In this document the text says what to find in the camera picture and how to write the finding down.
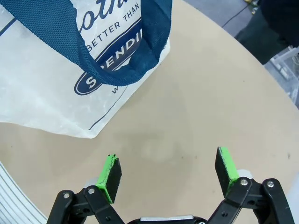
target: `white object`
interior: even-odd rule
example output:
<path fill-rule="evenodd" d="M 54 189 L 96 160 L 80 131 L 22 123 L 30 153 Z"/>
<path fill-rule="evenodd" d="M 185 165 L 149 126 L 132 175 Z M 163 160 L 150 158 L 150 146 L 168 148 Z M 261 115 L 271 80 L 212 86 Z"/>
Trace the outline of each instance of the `white object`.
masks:
<path fill-rule="evenodd" d="M 253 175 L 251 174 L 251 172 L 246 169 L 238 169 L 238 174 L 240 177 L 247 177 L 249 179 L 253 178 Z"/>
<path fill-rule="evenodd" d="M 290 49 L 288 52 L 285 52 L 283 55 L 278 56 L 276 58 L 272 58 L 271 62 L 275 65 L 275 64 L 279 64 L 282 63 L 283 61 L 285 61 L 286 59 L 296 56 L 299 53 L 299 48 L 292 48 Z"/>
<path fill-rule="evenodd" d="M 188 220 L 194 219 L 193 215 L 186 215 L 186 216 L 174 216 L 174 217 L 141 217 L 140 221 L 142 222 L 154 222 L 154 221 L 178 221 L 178 220 Z"/>
<path fill-rule="evenodd" d="M 45 224 L 47 217 L 26 197 L 0 162 L 0 223 Z"/>
<path fill-rule="evenodd" d="M 122 2 L 119 7 L 119 1 L 72 0 L 90 54 L 113 70 L 128 64 L 142 37 L 140 0 Z M 101 4 L 112 13 L 91 20 Z M 93 138 L 155 69 L 129 86 L 97 83 L 13 19 L 0 5 L 0 122 Z M 169 51 L 168 42 L 159 63 Z"/>

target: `gray floor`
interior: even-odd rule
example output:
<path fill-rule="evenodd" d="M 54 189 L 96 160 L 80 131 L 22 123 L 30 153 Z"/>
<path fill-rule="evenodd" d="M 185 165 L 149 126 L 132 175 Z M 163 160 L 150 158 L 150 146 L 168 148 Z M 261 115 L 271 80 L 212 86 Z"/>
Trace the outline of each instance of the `gray floor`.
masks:
<path fill-rule="evenodd" d="M 247 6 L 243 0 L 185 0 L 190 5 L 208 16 L 218 25 L 222 26 L 231 17 Z M 237 17 L 232 19 L 224 29 L 235 36 L 251 19 L 249 9 L 245 9 Z"/>
<path fill-rule="evenodd" d="M 247 6 L 247 3 L 243 0 L 185 0 L 190 5 L 201 11 L 208 16 L 218 25 L 223 26 L 230 18 L 240 12 Z M 252 13 L 249 8 L 243 10 L 239 15 L 233 18 L 225 27 L 223 27 L 229 34 L 235 36 L 242 28 L 244 28 L 252 17 Z M 288 61 L 288 66 L 294 71 L 294 65 L 292 60 Z M 280 74 L 280 72 L 273 66 L 271 62 L 267 63 L 265 68 L 272 74 L 280 86 L 291 97 L 291 93 L 298 87 L 297 79 L 286 80 Z M 299 97 L 294 103 L 299 108 Z"/>

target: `beige table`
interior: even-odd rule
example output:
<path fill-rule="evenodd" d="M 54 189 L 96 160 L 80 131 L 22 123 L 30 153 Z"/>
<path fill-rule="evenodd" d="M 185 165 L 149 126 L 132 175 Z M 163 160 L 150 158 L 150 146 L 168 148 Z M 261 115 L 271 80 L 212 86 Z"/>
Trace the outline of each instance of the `beige table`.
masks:
<path fill-rule="evenodd" d="M 97 138 L 76 139 L 0 124 L 0 159 L 48 215 L 57 193 L 81 190 L 116 153 L 124 221 L 194 214 L 222 200 L 217 146 L 255 179 L 287 192 L 299 167 L 299 112 L 262 65 L 223 29 L 174 0 L 171 52 Z M 251 213 L 236 223 L 253 223 Z"/>

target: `white plastic bag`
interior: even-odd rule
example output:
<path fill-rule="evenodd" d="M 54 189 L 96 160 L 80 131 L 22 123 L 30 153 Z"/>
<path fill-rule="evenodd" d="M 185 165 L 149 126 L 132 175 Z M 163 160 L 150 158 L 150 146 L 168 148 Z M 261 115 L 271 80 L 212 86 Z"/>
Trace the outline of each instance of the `white plastic bag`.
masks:
<path fill-rule="evenodd" d="M 72 0 L 77 26 L 102 68 L 128 64 L 142 37 L 140 0 Z M 99 13 L 112 10 L 105 19 Z M 93 138 L 155 69 L 137 83 L 98 83 L 50 48 L 0 5 L 0 122 Z M 163 61 L 170 51 L 167 42 Z"/>

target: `tote bag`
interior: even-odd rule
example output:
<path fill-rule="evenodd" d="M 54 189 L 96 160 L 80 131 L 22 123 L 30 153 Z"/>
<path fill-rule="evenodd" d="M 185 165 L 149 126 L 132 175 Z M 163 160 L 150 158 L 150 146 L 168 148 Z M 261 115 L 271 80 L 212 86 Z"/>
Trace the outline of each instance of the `tote bag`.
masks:
<path fill-rule="evenodd" d="M 170 51 L 171 0 L 0 0 L 0 122 L 93 138 Z"/>

